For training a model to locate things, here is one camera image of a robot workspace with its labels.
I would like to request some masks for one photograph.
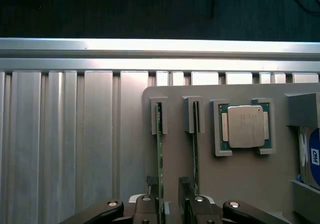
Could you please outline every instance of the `dark floor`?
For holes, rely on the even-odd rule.
[[[292,0],[41,0],[4,7],[1,37],[319,41],[320,16]],[[320,11],[315,0],[300,0]]]

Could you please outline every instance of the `metal screw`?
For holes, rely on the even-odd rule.
[[[150,198],[150,196],[144,196],[144,197],[142,197],[142,200],[145,200],[145,201],[148,201],[148,200],[151,200],[151,198]]]
[[[116,201],[111,201],[108,203],[109,206],[116,206],[118,204],[118,202]]]
[[[201,202],[201,201],[203,201],[204,199],[203,199],[201,196],[196,196],[196,197],[195,197],[195,200]]]
[[[232,206],[233,208],[238,208],[239,207],[239,204],[236,203],[236,202],[230,202],[229,205]]]

